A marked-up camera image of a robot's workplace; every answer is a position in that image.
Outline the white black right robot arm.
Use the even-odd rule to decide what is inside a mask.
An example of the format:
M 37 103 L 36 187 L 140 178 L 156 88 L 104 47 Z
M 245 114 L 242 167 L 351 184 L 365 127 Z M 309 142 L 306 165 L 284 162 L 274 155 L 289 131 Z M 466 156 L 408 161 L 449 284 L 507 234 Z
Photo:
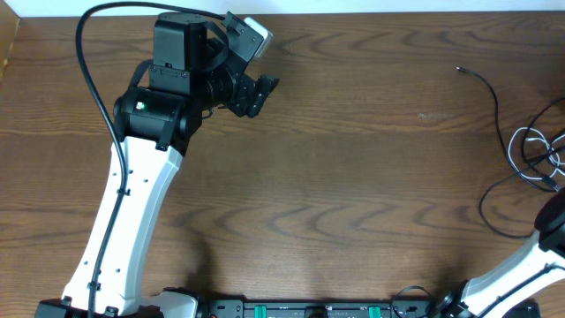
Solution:
M 482 276 L 462 283 L 433 310 L 433 317 L 498 318 L 564 278 L 564 191 L 539 211 L 534 231 L 515 253 Z

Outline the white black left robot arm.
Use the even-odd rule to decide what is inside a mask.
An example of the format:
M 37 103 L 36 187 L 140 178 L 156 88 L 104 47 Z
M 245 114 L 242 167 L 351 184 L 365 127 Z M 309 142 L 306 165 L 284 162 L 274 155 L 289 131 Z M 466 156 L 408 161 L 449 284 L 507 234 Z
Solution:
M 164 10 L 154 49 L 112 111 L 107 185 L 87 247 L 58 299 L 39 317 L 205 317 L 205 301 L 178 288 L 144 298 L 142 277 L 156 220 L 191 137 L 215 109 L 255 117 L 277 79 L 246 74 L 273 35 L 252 18 Z

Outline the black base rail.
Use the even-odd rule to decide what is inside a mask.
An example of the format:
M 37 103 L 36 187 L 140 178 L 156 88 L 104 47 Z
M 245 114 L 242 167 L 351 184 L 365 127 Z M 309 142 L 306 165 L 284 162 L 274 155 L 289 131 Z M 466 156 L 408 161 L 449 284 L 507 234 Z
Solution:
M 370 300 L 251 300 L 206 298 L 182 288 L 166 288 L 139 307 L 141 317 L 174 318 L 420 318 L 449 317 L 448 297 L 439 307 L 429 297 L 407 296 Z

